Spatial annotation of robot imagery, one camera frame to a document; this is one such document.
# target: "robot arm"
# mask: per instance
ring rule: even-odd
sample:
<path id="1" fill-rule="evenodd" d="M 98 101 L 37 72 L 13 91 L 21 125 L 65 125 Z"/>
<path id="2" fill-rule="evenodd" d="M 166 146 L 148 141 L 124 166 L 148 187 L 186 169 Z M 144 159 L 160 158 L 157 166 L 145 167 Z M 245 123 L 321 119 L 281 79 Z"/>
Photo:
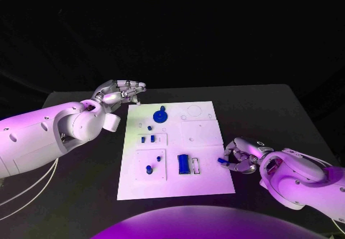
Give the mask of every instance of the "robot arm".
<path id="1" fill-rule="evenodd" d="M 23 173 L 91 141 L 101 129 L 115 132 L 121 102 L 140 104 L 145 84 L 105 82 L 89 100 L 69 102 L 0 121 L 0 178 Z"/>
<path id="2" fill-rule="evenodd" d="M 239 163 L 229 163 L 231 153 Z M 298 210 L 308 205 L 334 221 L 345 222 L 345 168 L 287 148 L 274 151 L 244 137 L 228 144 L 223 159 L 218 160 L 222 167 L 244 174 L 259 167 L 259 185 L 285 207 Z"/>

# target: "blue object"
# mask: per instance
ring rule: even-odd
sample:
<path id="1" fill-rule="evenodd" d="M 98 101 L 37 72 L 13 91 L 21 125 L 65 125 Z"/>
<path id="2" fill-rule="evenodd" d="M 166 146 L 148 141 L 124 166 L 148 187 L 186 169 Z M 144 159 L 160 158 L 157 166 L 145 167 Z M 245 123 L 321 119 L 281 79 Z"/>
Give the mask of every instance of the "blue object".
<path id="1" fill-rule="evenodd" d="M 218 158 L 218 162 L 219 163 L 229 163 L 225 159 L 222 159 L 222 158 Z"/>
<path id="2" fill-rule="evenodd" d="M 153 114 L 153 120 L 157 123 L 163 123 L 167 120 L 167 113 L 164 106 L 160 106 L 160 111 L 155 111 Z"/>
<path id="3" fill-rule="evenodd" d="M 145 172 L 147 172 L 147 174 L 153 173 L 153 168 L 148 165 L 145 166 Z"/>
<path id="4" fill-rule="evenodd" d="M 177 156 L 177 171 L 179 174 L 190 174 L 186 154 Z"/>

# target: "black background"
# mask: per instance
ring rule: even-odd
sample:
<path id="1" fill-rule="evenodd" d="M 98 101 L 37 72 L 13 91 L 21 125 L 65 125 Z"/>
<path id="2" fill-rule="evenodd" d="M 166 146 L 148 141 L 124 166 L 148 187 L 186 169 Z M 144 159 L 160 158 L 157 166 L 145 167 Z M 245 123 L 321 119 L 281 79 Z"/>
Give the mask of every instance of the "black background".
<path id="1" fill-rule="evenodd" d="M 148 89 L 282 83 L 343 161 L 345 17 L 336 8 L 1 3 L 0 119 L 39 109 L 50 92 L 92 91 L 109 79 L 145 82 Z"/>

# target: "gray table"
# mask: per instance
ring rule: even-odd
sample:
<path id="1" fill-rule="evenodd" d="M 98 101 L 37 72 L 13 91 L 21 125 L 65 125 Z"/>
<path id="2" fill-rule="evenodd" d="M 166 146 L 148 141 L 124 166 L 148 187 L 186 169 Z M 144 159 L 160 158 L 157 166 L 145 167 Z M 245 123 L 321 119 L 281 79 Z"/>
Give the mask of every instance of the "gray table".
<path id="1" fill-rule="evenodd" d="M 43 107 L 82 101 L 92 92 L 53 92 Z M 140 93 L 142 104 L 212 101 L 223 143 L 248 136 L 288 147 L 337 165 L 295 96 L 285 85 L 154 89 Z M 118 131 L 99 136 L 60 157 L 52 182 L 31 204 L 0 222 L 1 238 L 88 238 L 114 223 L 150 210 L 181 205 L 235 207 L 278 217 L 317 233 L 336 232 L 330 219 L 313 208 L 285 208 L 258 185 L 259 174 L 232 172 L 235 194 L 116 201 L 127 108 Z M 41 176 L 50 164 L 8 177 L 0 188 L 1 201 Z M 43 183 L 1 208 L 10 213 L 34 196 Z"/>

